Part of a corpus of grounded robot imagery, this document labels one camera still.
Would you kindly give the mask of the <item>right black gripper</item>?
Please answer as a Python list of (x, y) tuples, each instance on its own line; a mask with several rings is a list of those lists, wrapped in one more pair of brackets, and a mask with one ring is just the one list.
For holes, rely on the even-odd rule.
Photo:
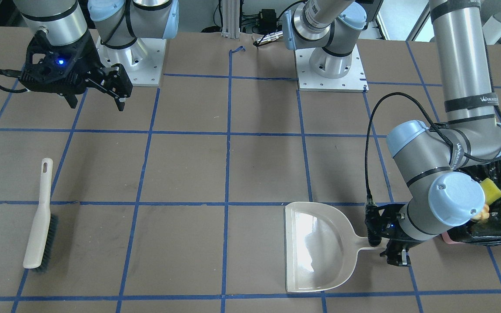
[(87, 87), (114, 98), (118, 111), (124, 110), (133, 84), (120, 63), (104, 67), (89, 30), (77, 41), (62, 46), (50, 44), (46, 32), (38, 30), (27, 47), (19, 81), (30, 91), (57, 93), (76, 109)]

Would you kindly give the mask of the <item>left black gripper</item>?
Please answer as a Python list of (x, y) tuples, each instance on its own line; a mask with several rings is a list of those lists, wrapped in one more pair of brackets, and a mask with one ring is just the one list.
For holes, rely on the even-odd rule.
[(378, 206), (367, 203), (365, 206), (365, 224), (367, 239), (371, 247), (378, 247), (382, 238), (387, 238), (386, 249), (381, 257), (386, 257), (387, 264), (393, 266), (410, 266), (409, 248), (420, 244), (419, 240), (407, 235), (399, 222), (405, 218), (399, 213), (403, 204), (386, 204)]

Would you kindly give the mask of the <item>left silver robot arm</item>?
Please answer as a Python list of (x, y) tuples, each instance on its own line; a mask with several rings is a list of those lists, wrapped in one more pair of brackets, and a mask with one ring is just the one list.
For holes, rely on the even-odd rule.
[[(412, 199), (378, 212), (367, 191), (368, 241), (388, 244), (382, 255), (393, 266), (410, 266), (409, 249), (461, 226), (484, 206), (483, 189), (464, 166), (501, 160), (501, 117), (494, 91), (479, 0), (430, 0), (430, 18), (443, 80), (443, 129), (407, 121), (386, 137), (388, 150)], [(366, 10), (353, 0), (306, 0), (282, 15), (289, 50), (312, 49), (312, 73), (329, 80), (345, 77), (367, 24)]]

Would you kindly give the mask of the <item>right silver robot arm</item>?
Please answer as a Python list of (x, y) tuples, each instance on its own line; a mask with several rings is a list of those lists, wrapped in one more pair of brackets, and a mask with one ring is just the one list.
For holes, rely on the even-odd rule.
[(16, 0), (34, 36), (18, 80), (33, 92), (55, 93), (77, 107), (88, 88), (112, 97), (119, 111), (133, 86), (159, 84), (165, 43), (177, 35), (177, 0), (90, 0), (92, 38), (77, 0)]

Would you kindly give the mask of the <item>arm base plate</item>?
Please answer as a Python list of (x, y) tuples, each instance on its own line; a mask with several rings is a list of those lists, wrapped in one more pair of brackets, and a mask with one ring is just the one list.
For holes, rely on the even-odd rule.
[(120, 63), (134, 87), (158, 87), (162, 76), (166, 45), (161, 38), (138, 38), (130, 47), (113, 49), (96, 44), (100, 61), (107, 67)]
[(294, 54), (300, 91), (369, 91), (357, 45), (344, 57), (328, 55), (322, 48), (304, 48)]

